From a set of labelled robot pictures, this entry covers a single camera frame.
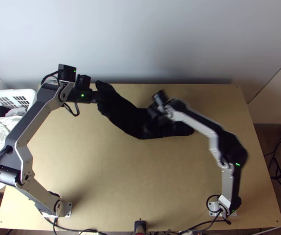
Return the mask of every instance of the plywood board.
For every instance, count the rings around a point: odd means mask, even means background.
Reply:
[[[281,215],[260,145],[240,87],[235,85],[115,84],[138,107],[165,89],[196,111],[235,133],[249,153],[243,168],[243,204],[232,225],[243,229],[281,225]],[[111,124],[95,104],[80,105],[81,115],[53,111],[29,143],[35,178],[48,190],[73,202],[73,229],[131,231],[134,221],[151,231],[179,231],[209,221],[207,197],[221,193],[221,172],[200,133],[189,137],[138,140]],[[51,230],[33,202],[7,187],[0,208],[0,228]]]

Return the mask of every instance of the laundry basket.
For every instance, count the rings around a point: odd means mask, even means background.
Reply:
[[[27,110],[36,101],[36,92],[32,89],[0,90],[0,106],[8,108],[25,107]]]

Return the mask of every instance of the floor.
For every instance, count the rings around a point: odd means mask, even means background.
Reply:
[[[269,152],[272,152],[278,139],[281,136],[281,125],[255,125],[256,132],[259,138],[259,142],[261,145],[261,149],[264,154],[267,154]],[[281,145],[277,150],[276,154],[277,160],[279,162],[279,165],[281,167]],[[268,164],[271,155],[265,157],[266,163]],[[275,164],[273,163],[270,168],[270,175],[275,175]],[[279,208],[281,211],[281,186],[279,183],[275,180],[272,180],[274,191],[276,193],[277,202],[279,204]],[[248,230],[225,230],[225,231],[206,231],[207,235],[250,235],[254,233],[258,233],[261,231],[265,231],[268,228],[263,229],[248,229]],[[30,231],[30,230],[14,230],[12,235],[51,235],[53,234],[52,231]],[[57,232],[58,235],[75,235],[78,233],[74,232]],[[281,228],[270,231],[268,233],[263,233],[264,235],[281,235]],[[109,235],[130,235],[130,232],[113,232],[109,233]]]

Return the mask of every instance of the wooden table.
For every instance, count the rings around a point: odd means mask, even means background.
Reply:
[[[118,93],[138,107],[165,89],[237,135],[249,158],[243,168],[243,204],[232,225],[211,229],[263,228],[281,225],[281,214],[241,88],[236,85],[115,84]],[[138,140],[102,116],[95,104],[79,105],[81,115],[53,111],[29,143],[36,179],[73,202],[61,226],[100,231],[132,231],[146,220],[150,231],[184,230],[212,220],[206,199],[221,193],[221,172],[208,140],[189,137]],[[52,230],[29,201],[7,186],[0,208],[0,228]]]

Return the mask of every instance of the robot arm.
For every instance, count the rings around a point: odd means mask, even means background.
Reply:
[[[215,212],[227,218],[241,205],[239,197],[241,170],[247,152],[235,135],[225,131],[219,124],[189,108],[178,99],[168,99],[164,91],[153,96],[154,103],[148,108],[152,118],[160,122],[181,121],[209,138],[209,150],[222,170],[222,194],[215,202]]]
[[[101,95],[89,89],[90,77],[78,75],[75,82],[74,67],[59,65],[56,73],[59,85],[43,84],[37,92],[37,101],[5,139],[0,151],[0,182],[15,187],[34,201],[44,217],[69,217],[72,204],[63,202],[58,194],[47,191],[34,178],[33,156],[27,144],[50,112],[66,101],[93,103],[101,99]]]

